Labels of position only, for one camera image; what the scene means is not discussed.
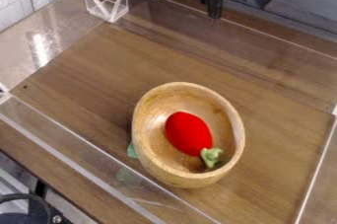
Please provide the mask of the red plush strawberry toy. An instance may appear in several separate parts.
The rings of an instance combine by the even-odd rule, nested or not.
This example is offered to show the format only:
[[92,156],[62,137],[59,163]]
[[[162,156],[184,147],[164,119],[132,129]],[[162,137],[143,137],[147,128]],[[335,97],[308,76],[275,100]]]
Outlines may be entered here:
[[166,135],[170,144],[180,152],[199,157],[208,169],[215,168],[224,151],[214,146],[211,129],[199,116],[175,112],[166,122]]

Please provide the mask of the green block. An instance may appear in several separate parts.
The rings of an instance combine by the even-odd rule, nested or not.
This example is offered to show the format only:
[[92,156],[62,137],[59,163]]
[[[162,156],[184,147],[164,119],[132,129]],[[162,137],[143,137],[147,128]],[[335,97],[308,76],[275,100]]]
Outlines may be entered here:
[[136,150],[135,150],[135,145],[134,145],[134,143],[130,144],[127,153],[128,153],[128,156],[130,156],[131,158],[139,159],[139,156],[138,156],[138,153],[136,153]]

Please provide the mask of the wooden brown bowl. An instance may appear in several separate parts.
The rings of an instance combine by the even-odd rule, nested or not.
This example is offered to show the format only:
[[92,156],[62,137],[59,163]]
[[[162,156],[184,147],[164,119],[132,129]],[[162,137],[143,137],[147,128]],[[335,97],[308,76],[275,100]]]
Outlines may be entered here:
[[[214,146],[224,151],[214,169],[170,144],[166,122],[175,112],[192,113],[207,123]],[[246,127],[239,112],[222,95],[198,84],[172,82],[148,91],[138,102],[132,143],[144,168],[158,180],[174,187],[207,187],[224,178],[242,158]]]

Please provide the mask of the black clamp base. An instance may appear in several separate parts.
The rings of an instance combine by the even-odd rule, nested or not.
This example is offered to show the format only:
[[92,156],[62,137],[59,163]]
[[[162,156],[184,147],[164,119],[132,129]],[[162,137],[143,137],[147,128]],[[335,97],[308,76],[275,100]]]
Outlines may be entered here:
[[30,224],[74,224],[64,214],[32,191],[28,199]]

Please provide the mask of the clear acrylic tray wall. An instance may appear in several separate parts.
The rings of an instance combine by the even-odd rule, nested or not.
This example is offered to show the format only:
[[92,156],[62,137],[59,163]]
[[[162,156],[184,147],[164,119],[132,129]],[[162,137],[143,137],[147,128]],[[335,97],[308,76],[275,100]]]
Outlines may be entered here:
[[[128,4],[108,23],[56,0],[0,32],[0,151],[102,224],[337,224],[337,47],[179,0]],[[127,153],[138,102],[172,82],[222,95],[246,127],[207,187],[163,183]]]

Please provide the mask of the clear acrylic corner bracket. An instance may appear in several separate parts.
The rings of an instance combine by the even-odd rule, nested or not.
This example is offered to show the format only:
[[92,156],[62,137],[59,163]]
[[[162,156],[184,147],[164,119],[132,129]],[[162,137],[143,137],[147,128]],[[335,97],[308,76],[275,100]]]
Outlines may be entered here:
[[115,23],[128,12],[128,0],[84,0],[87,12],[108,23]]

